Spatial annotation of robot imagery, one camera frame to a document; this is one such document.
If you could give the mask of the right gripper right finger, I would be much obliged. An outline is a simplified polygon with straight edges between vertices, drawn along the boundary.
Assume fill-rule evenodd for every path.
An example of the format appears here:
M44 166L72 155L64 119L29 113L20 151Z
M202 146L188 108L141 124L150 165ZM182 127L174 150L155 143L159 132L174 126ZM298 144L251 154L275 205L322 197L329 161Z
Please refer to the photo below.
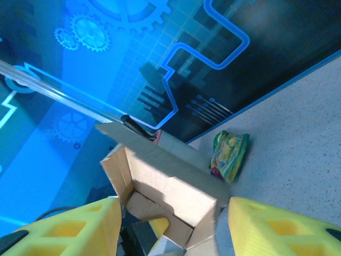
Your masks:
M243 197L231 197L235 255L340 255L340 227Z

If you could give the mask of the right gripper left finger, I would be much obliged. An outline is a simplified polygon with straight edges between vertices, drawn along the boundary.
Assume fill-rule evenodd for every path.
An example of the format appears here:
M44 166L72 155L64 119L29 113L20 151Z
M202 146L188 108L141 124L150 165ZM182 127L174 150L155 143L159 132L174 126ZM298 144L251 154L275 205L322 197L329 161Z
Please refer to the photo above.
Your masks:
M1 237L1 255L116 255L121 206L108 197Z

